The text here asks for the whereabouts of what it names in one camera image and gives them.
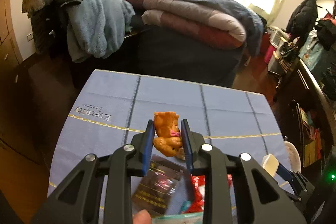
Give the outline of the left hand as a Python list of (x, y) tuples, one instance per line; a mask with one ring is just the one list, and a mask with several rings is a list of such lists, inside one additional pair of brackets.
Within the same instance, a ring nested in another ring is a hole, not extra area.
[(133, 216), (133, 224), (151, 224), (151, 216), (147, 210), (141, 210)]

